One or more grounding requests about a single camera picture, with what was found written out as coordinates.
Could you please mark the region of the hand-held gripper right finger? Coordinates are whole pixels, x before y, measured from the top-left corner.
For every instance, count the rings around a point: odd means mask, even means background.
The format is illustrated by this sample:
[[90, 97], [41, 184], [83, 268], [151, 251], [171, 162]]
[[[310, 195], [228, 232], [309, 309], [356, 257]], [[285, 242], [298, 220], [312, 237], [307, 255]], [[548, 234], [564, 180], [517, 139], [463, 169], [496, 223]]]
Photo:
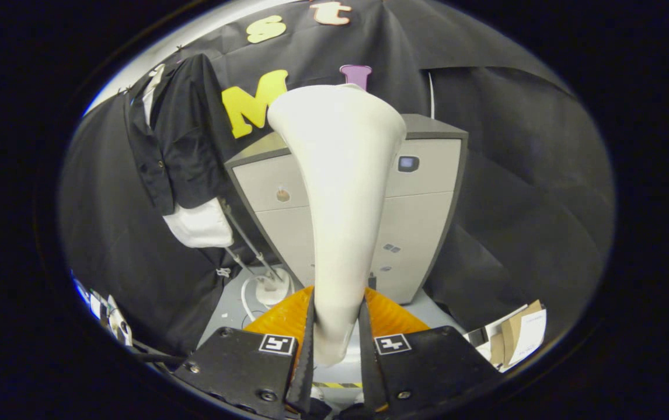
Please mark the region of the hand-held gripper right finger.
[[374, 289], [361, 303], [364, 409], [378, 419], [415, 417], [463, 402], [500, 373], [457, 328], [429, 327]]

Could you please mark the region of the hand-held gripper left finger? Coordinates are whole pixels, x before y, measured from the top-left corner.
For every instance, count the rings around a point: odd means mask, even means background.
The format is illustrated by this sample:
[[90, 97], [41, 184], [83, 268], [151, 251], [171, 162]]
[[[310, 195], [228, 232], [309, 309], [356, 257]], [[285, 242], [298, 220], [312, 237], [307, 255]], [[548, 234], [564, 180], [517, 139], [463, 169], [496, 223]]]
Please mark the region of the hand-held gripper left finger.
[[245, 329], [220, 327], [174, 376], [211, 398], [260, 417], [307, 417], [313, 385], [313, 287]]

